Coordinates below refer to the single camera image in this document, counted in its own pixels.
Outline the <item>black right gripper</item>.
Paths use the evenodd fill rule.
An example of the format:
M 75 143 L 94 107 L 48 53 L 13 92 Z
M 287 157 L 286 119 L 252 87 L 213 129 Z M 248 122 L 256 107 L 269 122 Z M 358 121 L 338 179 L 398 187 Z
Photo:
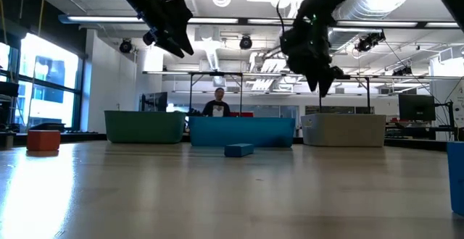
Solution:
M 311 91 L 319 85 L 321 97 L 326 97 L 335 79 L 344 77 L 342 69 L 331 66 L 328 29 L 335 23 L 332 16 L 299 17 L 281 35 L 281 52 L 290 70 L 306 75 Z

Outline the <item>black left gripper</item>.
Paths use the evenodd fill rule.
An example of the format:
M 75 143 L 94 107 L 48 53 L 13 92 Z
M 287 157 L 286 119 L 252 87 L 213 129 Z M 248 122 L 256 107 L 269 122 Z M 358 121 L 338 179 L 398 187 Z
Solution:
M 184 58 L 185 51 L 194 54 L 188 34 L 187 23 L 178 25 L 169 20 L 166 0 L 126 0 L 136 11 L 137 18 L 143 20 L 149 27 L 149 32 L 143 38 L 147 45 L 152 43 L 179 58 Z

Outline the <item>small blue block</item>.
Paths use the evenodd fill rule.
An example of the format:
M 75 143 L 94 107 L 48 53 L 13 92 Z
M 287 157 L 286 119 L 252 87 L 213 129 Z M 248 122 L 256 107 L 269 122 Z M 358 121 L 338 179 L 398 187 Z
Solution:
M 254 153 L 254 145 L 248 143 L 237 143 L 227 145 L 224 148 L 225 157 L 244 157 Z

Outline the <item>orange cube block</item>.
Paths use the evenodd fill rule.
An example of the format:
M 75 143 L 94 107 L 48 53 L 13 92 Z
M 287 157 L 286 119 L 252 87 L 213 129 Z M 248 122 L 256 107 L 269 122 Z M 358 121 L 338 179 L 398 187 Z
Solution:
M 61 143 L 61 133 L 57 130 L 29 130 L 27 134 L 27 150 L 57 151 Z

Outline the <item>tall blue block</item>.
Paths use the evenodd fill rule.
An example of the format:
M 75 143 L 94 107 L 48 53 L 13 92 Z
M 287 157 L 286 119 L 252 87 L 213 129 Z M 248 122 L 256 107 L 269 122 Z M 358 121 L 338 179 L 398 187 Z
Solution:
M 464 217 L 464 142 L 447 144 L 451 208 Z

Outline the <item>white plastic bin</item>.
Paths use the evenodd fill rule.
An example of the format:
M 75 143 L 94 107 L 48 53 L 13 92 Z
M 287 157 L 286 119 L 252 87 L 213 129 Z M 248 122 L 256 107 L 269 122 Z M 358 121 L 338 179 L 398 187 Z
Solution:
M 321 147 L 382 147 L 386 115 L 326 114 L 300 117 L 303 142 Z

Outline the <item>dark desk monitor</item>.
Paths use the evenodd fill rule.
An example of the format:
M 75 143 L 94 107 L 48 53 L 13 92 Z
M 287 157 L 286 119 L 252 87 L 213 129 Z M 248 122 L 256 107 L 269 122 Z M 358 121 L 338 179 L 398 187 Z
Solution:
M 140 112 L 166 112 L 167 92 L 142 94 L 139 100 Z

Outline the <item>overhead light bar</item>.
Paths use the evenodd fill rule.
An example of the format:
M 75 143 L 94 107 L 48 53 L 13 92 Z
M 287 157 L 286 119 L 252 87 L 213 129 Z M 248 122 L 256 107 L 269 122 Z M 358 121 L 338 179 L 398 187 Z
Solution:
M 64 24 L 142 24 L 143 20 L 137 17 L 112 17 L 112 16 L 75 16 L 60 15 L 58 20 Z M 193 17 L 188 21 L 192 25 L 262 25 L 279 26 L 278 18 L 219 18 L 219 17 Z M 414 28 L 414 29 L 459 29 L 456 22 L 434 22 L 434 21 L 393 21 L 393 20 L 337 20 L 335 26 L 338 28 Z

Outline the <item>person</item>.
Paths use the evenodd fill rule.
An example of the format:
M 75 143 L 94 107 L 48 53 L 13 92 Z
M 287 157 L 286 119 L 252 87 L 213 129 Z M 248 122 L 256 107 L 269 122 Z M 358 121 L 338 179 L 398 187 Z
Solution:
M 229 117 L 231 110 L 229 105 L 224 102 L 225 91 L 223 88 L 217 88 L 215 90 L 215 98 L 206 103 L 202 114 L 206 117 Z

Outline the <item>green plastic bin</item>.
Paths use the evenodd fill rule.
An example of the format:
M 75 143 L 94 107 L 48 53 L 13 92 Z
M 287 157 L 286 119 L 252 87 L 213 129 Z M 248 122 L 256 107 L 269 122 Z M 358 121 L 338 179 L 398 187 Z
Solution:
M 105 111 L 107 139 L 112 143 L 179 143 L 186 114 L 183 112 Z

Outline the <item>blue plastic bin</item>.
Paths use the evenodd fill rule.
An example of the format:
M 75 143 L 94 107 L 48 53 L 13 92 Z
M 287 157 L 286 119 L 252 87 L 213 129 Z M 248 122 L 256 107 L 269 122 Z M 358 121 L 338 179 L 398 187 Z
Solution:
M 224 147 L 248 143 L 259 148 L 290 148 L 295 119 L 277 117 L 190 117 L 192 146 Z

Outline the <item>black computer monitor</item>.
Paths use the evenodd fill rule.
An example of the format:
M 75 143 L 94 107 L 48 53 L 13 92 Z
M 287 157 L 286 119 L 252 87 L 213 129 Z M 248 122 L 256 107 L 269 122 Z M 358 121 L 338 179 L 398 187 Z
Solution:
M 399 118 L 410 121 L 434 121 L 436 119 L 433 96 L 398 95 Z

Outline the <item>black monitor stand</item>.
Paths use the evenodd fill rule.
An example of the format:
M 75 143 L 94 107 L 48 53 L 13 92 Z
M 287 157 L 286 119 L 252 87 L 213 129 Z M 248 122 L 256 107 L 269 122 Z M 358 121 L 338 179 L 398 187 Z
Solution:
M 450 138 L 451 138 L 453 141 L 456 141 L 456 140 L 457 140 L 457 132 L 458 132 L 458 129 L 455 127 L 455 118 L 454 118 L 453 102 L 452 102 L 452 101 L 448 101 L 448 102 L 445 102 L 445 103 L 442 103 L 442 104 L 434 104 L 434 106 L 435 106 L 436 108 L 437 108 L 437 107 L 442 107 L 442 108 L 446 107 L 446 108 L 447 108 L 447 112 L 445 113 L 445 115 L 448 116 L 448 123 L 446 123 L 445 125 L 436 127 L 436 131 L 437 131 L 437 132 L 446 132 L 446 133 L 449 133 Z

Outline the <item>large window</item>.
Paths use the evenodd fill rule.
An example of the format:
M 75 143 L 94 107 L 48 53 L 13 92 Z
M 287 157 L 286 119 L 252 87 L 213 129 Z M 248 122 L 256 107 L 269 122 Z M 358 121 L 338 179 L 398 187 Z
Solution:
M 9 121 L 22 129 L 44 123 L 75 126 L 83 60 L 31 33 L 0 39 L 0 81 L 18 84 Z

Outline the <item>black desk object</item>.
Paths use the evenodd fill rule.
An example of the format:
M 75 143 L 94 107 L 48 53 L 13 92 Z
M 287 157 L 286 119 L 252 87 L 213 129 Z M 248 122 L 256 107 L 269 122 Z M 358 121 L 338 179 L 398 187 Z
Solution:
M 30 130 L 56 130 L 63 133 L 65 131 L 65 125 L 62 123 L 45 122 L 32 126 Z

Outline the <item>black equipment stack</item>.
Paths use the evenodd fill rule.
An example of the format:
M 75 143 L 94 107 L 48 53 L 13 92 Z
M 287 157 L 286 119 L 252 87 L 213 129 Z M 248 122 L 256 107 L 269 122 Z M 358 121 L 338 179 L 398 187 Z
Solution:
M 17 83 L 0 80 L 0 133 L 8 132 L 10 123 L 15 118 L 18 91 Z

